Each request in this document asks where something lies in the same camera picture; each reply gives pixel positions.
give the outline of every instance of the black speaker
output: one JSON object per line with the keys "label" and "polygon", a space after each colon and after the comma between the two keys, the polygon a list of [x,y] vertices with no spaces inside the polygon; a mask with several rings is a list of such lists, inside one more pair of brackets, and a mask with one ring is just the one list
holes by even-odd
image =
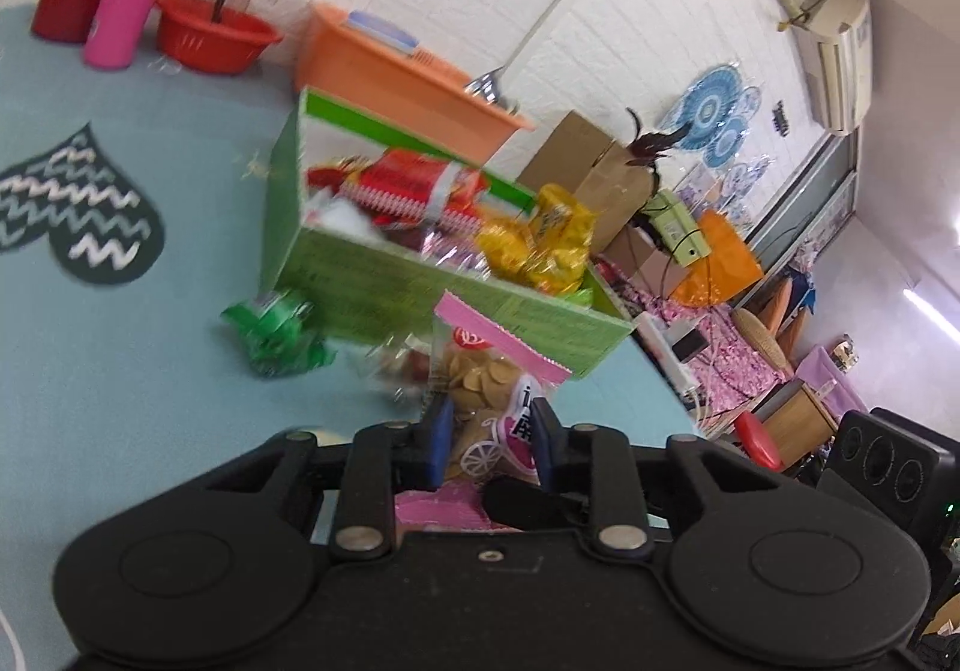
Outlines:
{"label": "black speaker", "polygon": [[882,513],[935,550],[958,532],[960,444],[885,409],[851,411],[818,489]]}

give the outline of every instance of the orange bag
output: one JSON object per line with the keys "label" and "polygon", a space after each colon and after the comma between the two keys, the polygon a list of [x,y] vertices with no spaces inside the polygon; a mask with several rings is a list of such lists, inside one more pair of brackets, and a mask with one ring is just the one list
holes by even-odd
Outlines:
{"label": "orange bag", "polygon": [[707,211],[697,226],[704,233],[710,253],[690,265],[688,276],[670,295],[674,300],[690,308],[706,308],[727,302],[760,281],[763,270],[726,218]]}

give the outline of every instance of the air conditioner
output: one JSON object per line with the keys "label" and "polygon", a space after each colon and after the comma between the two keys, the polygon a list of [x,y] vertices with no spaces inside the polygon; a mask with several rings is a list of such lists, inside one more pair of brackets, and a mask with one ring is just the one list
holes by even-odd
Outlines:
{"label": "air conditioner", "polygon": [[800,58],[817,121],[848,135],[870,109],[874,89],[874,36],[870,0],[814,0],[810,17],[795,25]]}

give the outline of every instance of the red bowl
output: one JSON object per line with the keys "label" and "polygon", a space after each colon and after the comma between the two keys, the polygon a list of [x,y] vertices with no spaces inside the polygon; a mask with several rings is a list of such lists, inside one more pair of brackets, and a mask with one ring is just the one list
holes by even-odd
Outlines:
{"label": "red bowl", "polygon": [[226,7],[223,22],[214,23],[210,20],[210,1],[157,0],[157,7],[157,47],[171,59],[201,73],[243,73],[267,46],[283,39],[265,20]]}

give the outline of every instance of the silver screw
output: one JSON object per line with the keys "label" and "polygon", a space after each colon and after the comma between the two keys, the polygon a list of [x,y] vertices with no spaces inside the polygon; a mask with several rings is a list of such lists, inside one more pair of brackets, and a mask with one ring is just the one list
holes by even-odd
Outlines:
{"label": "silver screw", "polygon": [[611,549],[627,552],[640,549],[647,542],[647,534],[632,525],[611,525],[600,531],[600,543]]}
{"label": "silver screw", "polygon": [[337,546],[348,552],[372,552],[383,543],[383,534],[376,528],[354,525],[337,531]]}

